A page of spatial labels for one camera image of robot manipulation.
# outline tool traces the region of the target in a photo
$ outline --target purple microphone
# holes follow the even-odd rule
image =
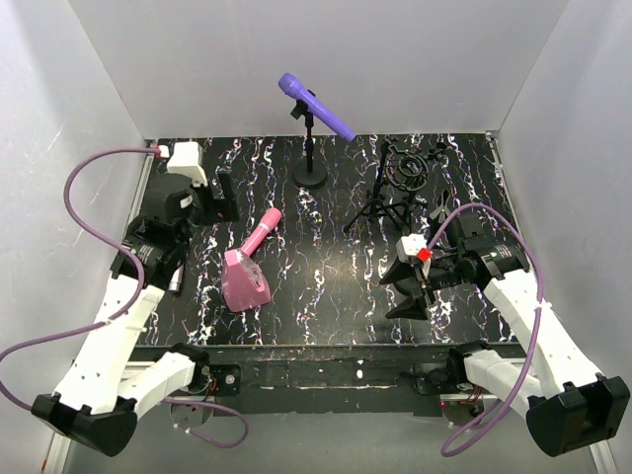
[[[307,104],[307,109],[324,124],[334,130],[341,138],[351,142],[356,138],[356,134],[349,126],[327,109],[305,86],[303,86],[296,76],[286,72],[278,80],[278,86],[289,97],[296,101],[303,101]]]

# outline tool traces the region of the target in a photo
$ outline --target round stand base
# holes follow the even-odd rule
[[[307,157],[302,156],[292,166],[292,178],[300,188],[316,190],[327,182],[327,168],[325,163],[314,161],[312,172],[307,172]]]

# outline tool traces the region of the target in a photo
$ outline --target marble pattern surface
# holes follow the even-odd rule
[[[483,134],[400,135],[399,146],[450,150],[430,163],[430,179],[419,192],[429,209],[445,188],[452,208],[478,201],[513,220],[501,174]],[[204,168],[230,170],[241,220],[196,232],[181,293],[167,294],[152,315],[141,345],[355,345],[462,343],[480,338],[505,342],[510,328],[474,286],[438,293],[428,322],[392,320],[384,314],[401,298],[378,284],[393,262],[398,232],[388,220],[361,218],[345,234],[343,226],[364,205],[379,162],[381,136],[358,136],[348,144],[335,136],[315,137],[315,160],[327,164],[329,179],[316,191],[298,189],[290,166],[301,156],[304,137],[208,138]],[[160,140],[170,144],[175,140]],[[164,173],[156,162],[152,176]],[[384,189],[389,199],[396,197]],[[254,254],[273,293],[272,303],[233,314],[221,296],[221,257],[241,245],[265,211],[275,206],[284,220]],[[427,209],[414,215],[416,232],[428,229]],[[509,232],[481,214],[500,238]]]

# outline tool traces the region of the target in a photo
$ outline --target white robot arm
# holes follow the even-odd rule
[[[166,147],[162,156],[169,156]],[[230,179],[218,173],[224,199],[213,197],[196,142],[174,146],[168,174],[148,196],[146,212],[134,218],[122,244],[142,262],[146,285],[127,312],[109,319],[138,285],[133,264],[118,254],[96,322],[70,370],[51,394],[39,395],[32,413],[54,430],[108,456],[129,442],[138,420],[169,394],[202,391],[210,381],[208,354],[183,344],[125,381],[127,361],[147,319],[169,288],[178,287],[191,241],[192,225],[238,219]]]
[[[445,221],[445,206],[431,214],[431,229]],[[428,319],[436,290],[464,282],[476,284],[500,310],[528,351],[536,308],[536,279],[523,251],[484,231],[478,214],[453,218],[446,229],[449,248],[430,259],[426,239],[412,234],[397,244],[398,258],[381,283],[394,283],[408,297],[387,318]],[[520,386],[512,408],[547,454],[557,456],[615,436],[630,398],[618,377],[605,377],[571,340],[543,301],[531,373]],[[514,389],[521,366],[501,358],[485,341],[450,350],[446,369],[455,384],[483,387],[501,400]]]

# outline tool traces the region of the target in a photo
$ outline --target black microphone stand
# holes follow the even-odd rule
[[[305,117],[305,137],[304,157],[301,156],[292,167],[292,178],[294,183],[300,188],[316,190],[327,182],[327,167],[322,161],[314,163],[314,140],[312,139],[312,127],[314,126],[314,115],[309,112],[307,104],[301,100],[296,101],[296,106],[290,113],[295,119]]]
[[[366,192],[366,205],[343,227],[343,232],[349,232],[361,217],[366,217],[369,222],[375,218],[388,217],[397,231],[402,231],[404,227],[412,231],[413,211],[420,205],[426,205],[417,197],[417,192],[428,181],[429,168],[419,152],[399,150],[394,145],[396,141],[397,138],[390,135],[382,140],[373,190]],[[392,204],[385,203],[387,197],[382,192],[385,185],[406,193],[406,197]]]

